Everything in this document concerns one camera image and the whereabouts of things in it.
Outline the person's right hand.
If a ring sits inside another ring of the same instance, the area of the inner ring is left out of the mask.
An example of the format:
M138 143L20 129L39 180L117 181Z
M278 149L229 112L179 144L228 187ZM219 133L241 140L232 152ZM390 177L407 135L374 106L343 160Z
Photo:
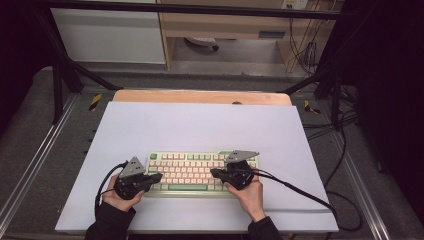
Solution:
M224 186L238 199L241 207L253 222L258 222L266 217L263 207L263 184L258 176L255 176L250 185L242 190L237 190L229 183L225 183Z

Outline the green and cream mechanical keyboard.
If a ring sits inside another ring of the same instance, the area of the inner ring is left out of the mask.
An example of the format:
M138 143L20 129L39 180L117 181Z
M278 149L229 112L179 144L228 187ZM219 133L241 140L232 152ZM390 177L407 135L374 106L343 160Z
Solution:
M147 158L147 173L161 173L160 185L152 187L152 197L231 197L220 179L210 169L225 169L225 159L234 150L219 152L151 152ZM258 156L248 161L252 168L258 165Z

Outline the light wooden desk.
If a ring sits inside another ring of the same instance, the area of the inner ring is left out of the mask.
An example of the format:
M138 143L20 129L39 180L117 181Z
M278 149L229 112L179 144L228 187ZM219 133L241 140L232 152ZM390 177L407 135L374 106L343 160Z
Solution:
M283 0L156 0L159 4L207 5L283 9ZM340 12L344 0L308 0L304 10ZM333 20L255 16L161 13L163 36L172 38L223 38L274 40L288 72L300 64L300 56L310 42L327 42Z

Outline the white wall power outlet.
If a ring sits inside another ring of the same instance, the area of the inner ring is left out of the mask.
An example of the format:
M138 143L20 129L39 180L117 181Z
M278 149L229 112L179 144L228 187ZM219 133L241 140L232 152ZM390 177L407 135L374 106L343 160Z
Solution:
M283 9L304 10L308 4L308 0L283 0Z

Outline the dark curtain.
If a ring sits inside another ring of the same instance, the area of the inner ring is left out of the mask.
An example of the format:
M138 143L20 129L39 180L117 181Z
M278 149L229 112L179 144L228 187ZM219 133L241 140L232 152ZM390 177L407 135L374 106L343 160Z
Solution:
M26 97L33 76L51 64L34 23L29 0L0 0L0 134Z
M384 167L424 222L424 0L379 0L348 76Z

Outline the black metal frame crossbar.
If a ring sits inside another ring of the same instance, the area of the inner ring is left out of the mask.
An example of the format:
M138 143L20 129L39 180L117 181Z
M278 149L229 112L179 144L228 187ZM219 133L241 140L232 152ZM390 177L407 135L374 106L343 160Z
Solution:
M128 3L128 2L103 2L103 1L81 1L81 0L35 0L35 3L47 8L79 9L79 10L208 14L208 15L255 16L255 17L323 19L323 20L337 20L337 19L346 17L346 14L343 14L340 12L207 6L207 5Z

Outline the silver metal floor rail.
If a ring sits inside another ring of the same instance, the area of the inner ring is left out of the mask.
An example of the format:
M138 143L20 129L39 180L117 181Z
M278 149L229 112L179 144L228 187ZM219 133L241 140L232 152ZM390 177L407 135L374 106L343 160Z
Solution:
M342 163L344 165L344 169L374 239L390 240L390 234L386 225L382 220L376 204L374 203L371 194L348 151L347 141L344 140L342 135L338 132L333 133L333 138L337 143L339 151L343 154Z
M80 99L79 94L70 94L62 108L63 114L59 120L53 124L38 147L35 155L32 157L25 172L20 177L15 185L9 198L0 209L0 236L3 235L9 224L11 223L14 215L16 214L19 206L25 198L29 188L31 187L36 175L41 169L45 159L47 158L51 148L53 147L57 137L61 133L68 117L70 116L76 102Z

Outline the white chair base with caster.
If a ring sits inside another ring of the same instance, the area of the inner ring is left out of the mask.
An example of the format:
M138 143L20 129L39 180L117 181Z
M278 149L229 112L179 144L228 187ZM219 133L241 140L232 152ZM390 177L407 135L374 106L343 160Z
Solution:
M217 45L217 42L214 38L186 37L185 40L195 45L211 47L214 51L219 50L219 46Z

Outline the black metal frame stand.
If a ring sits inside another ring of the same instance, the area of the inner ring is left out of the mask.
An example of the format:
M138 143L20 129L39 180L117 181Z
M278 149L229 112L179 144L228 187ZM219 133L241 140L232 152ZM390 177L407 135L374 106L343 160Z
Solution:
M54 117L53 123L57 124L64 115L63 86L65 84L71 93L81 93L84 85L79 75L83 75L98 83L108 90L121 90L121 87L107 82L95 75L88 69L72 60L59 36L59 32L53 27L53 22L48 17L48 11L43 8L35 8L33 15L37 20L43 34L46 36L48 49L51 51L53 60L53 93L54 93Z
M317 82L318 86L315 89L314 96L318 100L325 99L328 95L331 97L331 113L330 123L336 131L341 130L341 120L339 119L339 107L341 98L341 76L340 76L340 59L331 57L323 64L320 64L318 70L305 80L296 83L295 85L282 90L283 94L291 95L296 91Z

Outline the white cabinet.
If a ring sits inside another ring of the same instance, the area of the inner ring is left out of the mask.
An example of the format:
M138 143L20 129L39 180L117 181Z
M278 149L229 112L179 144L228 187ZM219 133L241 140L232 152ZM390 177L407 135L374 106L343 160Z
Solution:
M157 13L52 9L52 14L75 61L165 63Z

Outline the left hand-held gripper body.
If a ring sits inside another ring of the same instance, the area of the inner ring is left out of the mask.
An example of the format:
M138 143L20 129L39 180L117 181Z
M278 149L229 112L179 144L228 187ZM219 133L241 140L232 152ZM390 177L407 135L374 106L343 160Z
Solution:
M152 184L153 178L145 175L145 167L133 157L119 174L114 190L120 198L131 200L141 191L148 192Z

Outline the yellow and black tape strip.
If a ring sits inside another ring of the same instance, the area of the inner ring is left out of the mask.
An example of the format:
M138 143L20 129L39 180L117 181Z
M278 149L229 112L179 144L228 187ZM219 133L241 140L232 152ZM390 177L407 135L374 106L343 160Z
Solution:
M98 105L101 97L102 97L102 94L96 94L93 97L93 99L92 99L92 101L90 103L89 109L88 109L89 111L95 111L95 109L96 109L96 107L97 107L97 105Z
M304 100L304 110L307 112L312 112L314 114L321 114L321 111L316 108L312 108L308 100Z

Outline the person's left hand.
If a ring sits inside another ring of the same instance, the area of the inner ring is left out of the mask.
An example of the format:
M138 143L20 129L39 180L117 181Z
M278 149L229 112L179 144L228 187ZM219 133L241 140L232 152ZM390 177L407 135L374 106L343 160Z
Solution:
M114 190L114 185L117 178L117 175L113 175L111 177L107 187L107 192L102 195L102 201L113 206L116 209L119 209L120 211L128 212L133 206L135 206L141 201L144 192L139 192L135 197L130 200L120 198Z

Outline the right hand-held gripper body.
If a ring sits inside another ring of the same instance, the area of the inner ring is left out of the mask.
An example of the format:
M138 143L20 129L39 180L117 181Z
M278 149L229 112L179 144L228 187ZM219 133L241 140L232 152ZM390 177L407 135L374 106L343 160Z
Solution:
M255 151L234 150L225 159L225 165L229 177L226 179L237 190L242 190L250 185L253 179L253 171L248 161L259 155Z

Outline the wooden table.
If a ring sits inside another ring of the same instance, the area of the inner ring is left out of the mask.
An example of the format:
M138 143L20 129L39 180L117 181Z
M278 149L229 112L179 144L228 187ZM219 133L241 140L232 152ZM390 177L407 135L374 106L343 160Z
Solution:
M114 102L205 103L291 106L287 94L195 90L118 90Z

